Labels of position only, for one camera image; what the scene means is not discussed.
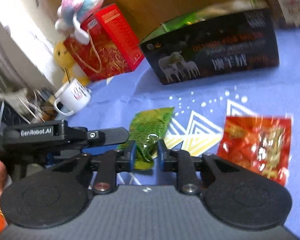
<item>black product box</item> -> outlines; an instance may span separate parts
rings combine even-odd
[[[200,19],[190,25],[186,17],[175,18],[155,29],[140,47],[164,85],[279,65],[268,8]]]

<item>plush toy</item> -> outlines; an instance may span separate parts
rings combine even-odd
[[[58,9],[59,19],[56,21],[57,31],[74,28],[74,36],[82,44],[89,43],[88,34],[80,28],[80,24],[91,14],[101,8],[104,0],[62,0]]]
[[[70,77],[75,77],[83,86],[86,86],[90,83],[87,75],[75,62],[74,58],[71,56],[69,51],[63,45],[63,42],[57,43],[53,50],[53,57],[58,65],[65,71],[68,68]],[[67,75],[65,74],[62,83],[68,81]]]

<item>red paper bag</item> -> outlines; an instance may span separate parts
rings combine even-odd
[[[91,81],[134,71],[144,58],[138,38],[116,4],[91,15],[81,28],[90,43],[82,45],[69,37],[64,45]]]

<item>cardboard box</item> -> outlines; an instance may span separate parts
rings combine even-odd
[[[82,45],[69,37],[64,45],[91,81],[134,71],[144,58],[138,38],[116,4],[95,12],[81,28],[90,34],[93,44],[90,40]]]
[[[268,8],[197,19],[193,24],[191,17],[160,25],[140,44],[162,84],[279,65]]]

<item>gray plastic base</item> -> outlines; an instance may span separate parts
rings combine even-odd
[[[0,240],[296,240],[284,227],[254,232],[215,219],[199,198],[174,186],[119,186],[93,198],[70,222],[48,229],[9,225]]]

